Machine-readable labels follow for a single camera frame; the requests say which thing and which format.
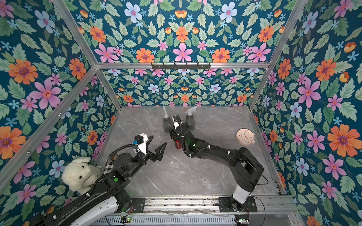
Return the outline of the red can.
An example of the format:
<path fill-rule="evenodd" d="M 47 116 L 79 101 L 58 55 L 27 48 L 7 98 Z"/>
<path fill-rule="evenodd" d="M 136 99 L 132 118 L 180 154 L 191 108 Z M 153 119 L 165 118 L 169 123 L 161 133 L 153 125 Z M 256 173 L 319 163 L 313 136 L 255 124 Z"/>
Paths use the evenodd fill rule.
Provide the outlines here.
<path fill-rule="evenodd" d="M 183 148 L 182 142 L 180 140 L 176 140 L 174 142 L 174 144 L 175 144 L 176 149 L 182 149 Z"/>

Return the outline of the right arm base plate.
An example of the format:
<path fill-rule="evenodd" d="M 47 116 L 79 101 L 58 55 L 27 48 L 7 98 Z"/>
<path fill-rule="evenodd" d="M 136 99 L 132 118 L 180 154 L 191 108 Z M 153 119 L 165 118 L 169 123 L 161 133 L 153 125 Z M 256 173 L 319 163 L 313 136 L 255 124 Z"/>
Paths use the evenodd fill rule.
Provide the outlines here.
<path fill-rule="evenodd" d="M 243 204 L 240 204 L 232 197 L 219 197 L 217 205 L 220 212 L 257 212 L 253 197 L 248 197 Z"/>

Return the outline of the smoky spray bottle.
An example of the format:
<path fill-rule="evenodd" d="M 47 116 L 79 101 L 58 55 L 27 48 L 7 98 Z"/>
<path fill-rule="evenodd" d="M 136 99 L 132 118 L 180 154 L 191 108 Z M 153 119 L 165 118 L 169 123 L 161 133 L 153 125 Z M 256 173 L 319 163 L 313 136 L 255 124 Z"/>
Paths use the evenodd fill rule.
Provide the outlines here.
<path fill-rule="evenodd" d="M 169 133 L 171 130 L 173 130 L 173 121 L 170 117 L 163 119 L 163 129 L 165 133 Z"/>
<path fill-rule="evenodd" d="M 187 114 L 185 121 L 188 124 L 188 127 L 191 131 L 195 130 L 196 123 L 194 115 L 192 113 Z"/>

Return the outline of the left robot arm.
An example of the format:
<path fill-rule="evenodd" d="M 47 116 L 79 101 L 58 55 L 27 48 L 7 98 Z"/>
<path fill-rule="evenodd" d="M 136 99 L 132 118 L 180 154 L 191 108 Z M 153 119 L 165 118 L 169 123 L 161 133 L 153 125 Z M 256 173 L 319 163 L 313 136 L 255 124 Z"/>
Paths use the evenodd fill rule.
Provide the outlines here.
<path fill-rule="evenodd" d="M 137 135 L 131 144 L 113 151 L 108 159 L 113 169 L 98 178 L 90 190 L 70 204 L 30 220 L 31 226 L 89 226 L 100 218 L 132 208 L 132 200 L 125 191 L 133 177 L 148 161 L 161 161 L 167 143 L 149 151 L 153 136 Z"/>

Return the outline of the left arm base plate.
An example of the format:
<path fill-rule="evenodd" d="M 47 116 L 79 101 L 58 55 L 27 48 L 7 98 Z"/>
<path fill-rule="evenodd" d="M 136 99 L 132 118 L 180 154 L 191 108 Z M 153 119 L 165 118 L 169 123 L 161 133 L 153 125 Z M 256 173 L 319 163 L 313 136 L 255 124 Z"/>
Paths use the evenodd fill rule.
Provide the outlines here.
<path fill-rule="evenodd" d="M 118 212 L 129 215 L 132 213 L 143 213 L 145 204 L 145 198 L 131 198 L 119 205 Z"/>

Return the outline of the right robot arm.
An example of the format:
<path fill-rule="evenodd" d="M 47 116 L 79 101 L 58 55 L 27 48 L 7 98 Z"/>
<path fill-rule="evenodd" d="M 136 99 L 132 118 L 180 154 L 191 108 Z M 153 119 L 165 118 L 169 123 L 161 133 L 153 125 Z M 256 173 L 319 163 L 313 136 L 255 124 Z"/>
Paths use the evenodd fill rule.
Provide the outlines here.
<path fill-rule="evenodd" d="M 181 120 L 179 115 L 173 117 L 170 136 L 179 141 L 183 152 L 189 158 L 207 159 L 229 167 L 237 186 L 231 196 L 231 204 L 227 207 L 236 212 L 246 209 L 247 199 L 264 172 L 263 166 L 247 148 L 226 149 L 199 139 L 193 136 L 189 124 Z"/>

